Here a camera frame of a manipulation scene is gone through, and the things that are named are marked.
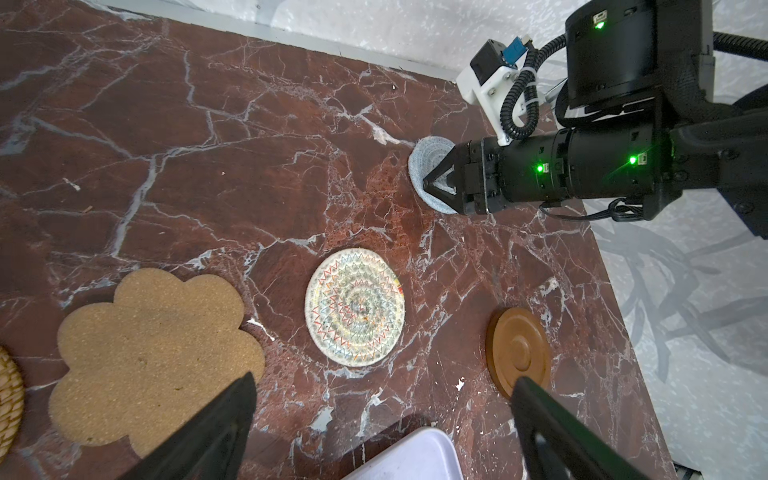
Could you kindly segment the lavender plastic tray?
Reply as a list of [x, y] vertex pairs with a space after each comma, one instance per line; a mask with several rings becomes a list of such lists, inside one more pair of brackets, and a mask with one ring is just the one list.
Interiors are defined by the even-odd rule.
[[422, 427], [399, 440], [343, 480], [462, 480], [451, 438], [442, 430]]

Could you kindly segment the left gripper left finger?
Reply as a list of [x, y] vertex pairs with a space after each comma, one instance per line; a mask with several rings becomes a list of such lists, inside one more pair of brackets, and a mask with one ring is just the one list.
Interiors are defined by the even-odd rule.
[[257, 401], [248, 372], [129, 471], [124, 479], [235, 479]]

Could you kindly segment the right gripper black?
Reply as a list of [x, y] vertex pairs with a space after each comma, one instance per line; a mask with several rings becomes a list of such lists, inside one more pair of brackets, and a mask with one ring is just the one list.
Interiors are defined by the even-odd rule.
[[519, 203], [613, 199], [607, 217], [651, 220], [678, 198], [670, 149], [650, 122], [596, 122], [531, 136], [429, 147], [423, 189], [459, 214], [487, 215]]

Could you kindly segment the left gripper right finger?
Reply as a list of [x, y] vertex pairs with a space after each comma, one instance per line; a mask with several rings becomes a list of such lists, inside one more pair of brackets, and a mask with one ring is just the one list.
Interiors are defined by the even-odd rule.
[[646, 477], [526, 376], [515, 382], [511, 411], [532, 479]]

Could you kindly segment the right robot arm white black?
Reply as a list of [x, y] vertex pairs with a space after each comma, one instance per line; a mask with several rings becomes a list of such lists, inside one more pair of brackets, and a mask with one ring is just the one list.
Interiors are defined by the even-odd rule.
[[767, 91], [713, 99], [716, 52], [765, 60], [764, 40], [716, 32], [707, 1], [592, 1], [543, 46], [486, 42], [459, 75], [493, 135], [453, 146], [418, 184], [461, 215], [604, 199], [594, 220], [649, 221], [714, 189], [767, 234]]

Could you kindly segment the multicolour woven round coaster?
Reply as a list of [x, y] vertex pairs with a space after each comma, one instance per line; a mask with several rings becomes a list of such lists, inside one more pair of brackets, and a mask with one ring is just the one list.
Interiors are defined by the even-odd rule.
[[304, 313], [317, 348], [347, 367], [367, 367], [384, 359], [405, 323], [405, 297], [397, 275], [377, 253], [339, 250], [314, 271]]

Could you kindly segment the round woven rattan coaster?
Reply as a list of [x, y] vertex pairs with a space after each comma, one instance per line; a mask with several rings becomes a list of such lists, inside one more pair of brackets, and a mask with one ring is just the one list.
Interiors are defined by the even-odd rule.
[[4, 461], [20, 428], [24, 410], [25, 389], [16, 362], [6, 349], [1, 348], [0, 354], [0, 459]]

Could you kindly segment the grey blue round coaster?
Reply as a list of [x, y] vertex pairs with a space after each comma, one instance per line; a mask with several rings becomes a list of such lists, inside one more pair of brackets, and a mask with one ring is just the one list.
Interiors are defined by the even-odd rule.
[[430, 208], [443, 214], [456, 214], [456, 211], [446, 203], [427, 193], [423, 188], [423, 181], [453, 147], [454, 143], [447, 138], [439, 136], [425, 137], [417, 142], [408, 159], [408, 174], [417, 195]]

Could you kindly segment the brown wooden round coaster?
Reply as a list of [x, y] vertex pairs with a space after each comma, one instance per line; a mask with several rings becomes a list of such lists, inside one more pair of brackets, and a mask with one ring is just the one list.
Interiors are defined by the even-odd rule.
[[496, 312], [487, 329], [485, 349], [493, 383], [506, 399], [523, 376], [549, 388], [552, 351], [540, 318], [530, 310]]

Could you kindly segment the cork paw shaped coaster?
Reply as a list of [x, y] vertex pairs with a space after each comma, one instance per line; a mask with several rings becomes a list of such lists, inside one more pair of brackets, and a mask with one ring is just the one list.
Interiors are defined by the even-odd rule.
[[83, 306], [61, 324], [58, 350], [69, 370], [50, 397], [52, 424], [86, 446], [126, 437], [147, 456], [232, 382], [263, 377], [265, 354], [241, 330], [244, 314], [240, 294], [219, 276], [130, 273], [112, 301]]

